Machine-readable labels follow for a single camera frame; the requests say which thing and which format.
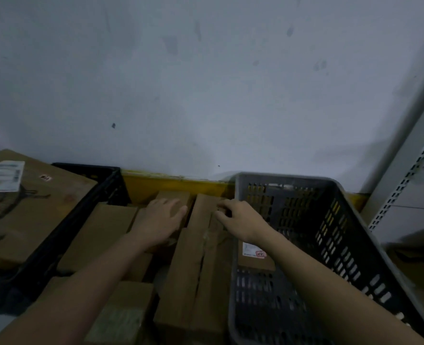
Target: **hand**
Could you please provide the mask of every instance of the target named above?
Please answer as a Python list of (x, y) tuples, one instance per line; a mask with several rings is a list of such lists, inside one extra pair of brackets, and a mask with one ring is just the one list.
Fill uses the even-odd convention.
[(145, 208), (143, 218), (132, 226), (128, 235), (146, 248), (165, 242), (175, 230), (178, 230), (181, 220), (188, 211), (188, 207), (183, 206), (173, 217), (170, 216), (172, 207), (179, 201), (179, 199), (151, 201)]
[(273, 230), (263, 217), (245, 201), (223, 200), (218, 203), (218, 206), (230, 209), (232, 217), (227, 217), (225, 213), (216, 211), (216, 218), (229, 232), (243, 242), (257, 246), (262, 235), (265, 235), (268, 229)]

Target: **gray plastic basket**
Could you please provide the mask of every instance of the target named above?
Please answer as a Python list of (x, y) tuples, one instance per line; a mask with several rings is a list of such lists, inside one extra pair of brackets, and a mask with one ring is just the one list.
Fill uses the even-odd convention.
[[(332, 179), (240, 173), (235, 197), (424, 337), (424, 309)], [(241, 268), (234, 249), (228, 326), (236, 344), (331, 344), (281, 269)]]

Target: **person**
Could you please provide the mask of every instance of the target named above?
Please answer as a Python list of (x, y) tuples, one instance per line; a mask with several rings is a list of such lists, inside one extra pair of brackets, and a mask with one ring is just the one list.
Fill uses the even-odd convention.
[[(177, 202), (151, 201), (129, 233), (9, 324), (0, 333), (0, 344), (80, 344), (134, 259), (179, 228), (187, 208), (171, 216)], [(232, 216), (216, 211), (217, 219), (277, 262), (336, 344), (424, 344), (411, 327), (273, 230), (247, 202), (219, 205)]]

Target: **plastic crate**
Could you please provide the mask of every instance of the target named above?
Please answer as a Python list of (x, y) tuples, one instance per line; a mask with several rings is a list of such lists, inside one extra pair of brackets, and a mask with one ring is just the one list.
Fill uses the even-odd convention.
[[(271, 227), (424, 337), (424, 309), (332, 179), (240, 173), (235, 197)], [(332, 344), (280, 267), (238, 267), (228, 326), (236, 344)]]
[(0, 270), (0, 314), (19, 315), (35, 301), (54, 275), (60, 257), (98, 202), (126, 206), (129, 195), (120, 168), (53, 163), (98, 182), (30, 257), (14, 270)]

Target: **yellow baseboard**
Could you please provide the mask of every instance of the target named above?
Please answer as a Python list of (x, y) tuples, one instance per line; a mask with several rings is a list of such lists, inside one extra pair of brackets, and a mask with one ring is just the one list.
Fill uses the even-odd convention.
[[(140, 173), (123, 171), (123, 178), (132, 203), (148, 204), (154, 200), (158, 191), (188, 191), (192, 195), (206, 194), (232, 199), (234, 183), (212, 182), (207, 180), (190, 180), (181, 177), (170, 177), (165, 174)], [(346, 194), (354, 207), (361, 211), (370, 195)]]

